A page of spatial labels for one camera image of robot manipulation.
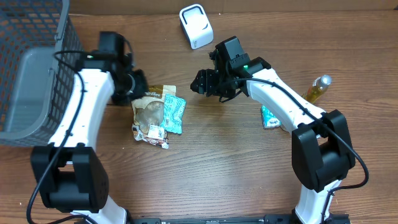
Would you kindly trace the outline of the brown snack pouch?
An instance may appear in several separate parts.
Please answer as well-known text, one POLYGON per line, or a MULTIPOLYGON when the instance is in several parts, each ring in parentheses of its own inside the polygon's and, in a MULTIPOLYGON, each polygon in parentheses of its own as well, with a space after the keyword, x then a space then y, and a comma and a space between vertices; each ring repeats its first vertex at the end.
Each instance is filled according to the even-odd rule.
POLYGON ((166 94, 175 95, 175 85, 151 85, 142 98, 131 102, 134 112, 133 124, 144 134, 151 125, 160 126, 164 119, 164 101, 166 94))

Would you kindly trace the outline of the teal wipes packet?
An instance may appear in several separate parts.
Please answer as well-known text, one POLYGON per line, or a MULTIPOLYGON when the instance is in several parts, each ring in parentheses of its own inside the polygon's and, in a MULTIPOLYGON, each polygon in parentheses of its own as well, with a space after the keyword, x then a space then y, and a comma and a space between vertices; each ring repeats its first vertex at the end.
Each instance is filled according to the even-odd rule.
POLYGON ((177 96, 166 94, 164 101, 164 120, 161 123, 167 132, 182 134, 182 117, 186 101, 177 96))

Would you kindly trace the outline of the small white brown wrapper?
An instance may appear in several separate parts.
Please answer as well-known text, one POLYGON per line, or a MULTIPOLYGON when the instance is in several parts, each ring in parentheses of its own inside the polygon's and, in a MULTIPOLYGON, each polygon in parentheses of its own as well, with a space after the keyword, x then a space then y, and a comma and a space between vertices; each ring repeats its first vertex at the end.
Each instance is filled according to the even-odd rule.
POLYGON ((163 127, 150 125, 148 133, 145 134, 139 129, 139 126, 133 124, 132 132, 136 141, 145 141, 162 149, 169 148, 168 134, 163 127))

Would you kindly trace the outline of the teal tissue pack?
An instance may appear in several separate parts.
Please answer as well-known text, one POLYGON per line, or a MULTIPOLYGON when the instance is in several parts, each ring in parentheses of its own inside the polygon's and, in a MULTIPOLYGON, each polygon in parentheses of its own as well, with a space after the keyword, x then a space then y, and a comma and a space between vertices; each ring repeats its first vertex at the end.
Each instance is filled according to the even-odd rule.
POLYGON ((264 105, 261 107, 261 118, 264 129, 279 128, 282 124, 264 105))

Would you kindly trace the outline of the yellow liquid bottle grey cap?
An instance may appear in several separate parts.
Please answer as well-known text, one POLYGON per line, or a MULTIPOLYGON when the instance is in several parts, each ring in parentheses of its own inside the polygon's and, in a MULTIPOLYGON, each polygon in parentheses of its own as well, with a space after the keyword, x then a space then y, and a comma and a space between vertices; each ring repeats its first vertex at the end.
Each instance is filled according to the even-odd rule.
POLYGON ((312 83, 312 86, 302 95, 302 98, 309 103, 314 103, 327 91, 331 84, 331 76, 322 75, 312 83))

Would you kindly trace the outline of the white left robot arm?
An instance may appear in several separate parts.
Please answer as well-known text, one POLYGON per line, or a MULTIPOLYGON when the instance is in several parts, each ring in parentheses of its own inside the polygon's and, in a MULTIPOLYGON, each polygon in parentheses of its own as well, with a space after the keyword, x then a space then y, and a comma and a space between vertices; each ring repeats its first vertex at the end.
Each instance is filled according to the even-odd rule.
POLYGON ((37 182, 26 208, 40 196, 43 205, 66 213, 63 223, 132 223, 131 214, 109 196, 108 175, 96 155, 96 140, 109 100, 126 105, 148 90, 142 70, 133 69, 130 42, 117 32, 99 34, 91 52, 61 50, 53 54, 75 79, 73 91, 57 130, 45 146, 36 146, 30 163, 37 182))

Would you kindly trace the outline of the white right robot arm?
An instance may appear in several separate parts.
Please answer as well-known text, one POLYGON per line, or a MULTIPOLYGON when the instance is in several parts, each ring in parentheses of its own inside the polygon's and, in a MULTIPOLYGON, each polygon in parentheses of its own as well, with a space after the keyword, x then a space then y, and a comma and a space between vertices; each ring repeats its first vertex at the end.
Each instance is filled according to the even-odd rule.
POLYGON ((303 99, 263 58, 250 59, 233 36, 210 53, 213 69, 200 70, 192 91, 229 101, 244 93, 260 102, 292 138, 292 168, 301 182, 300 199, 291 215, 266 215, 265 223, 349 223, 329 208, 333 189, 355 165, 346 118, 303 99))

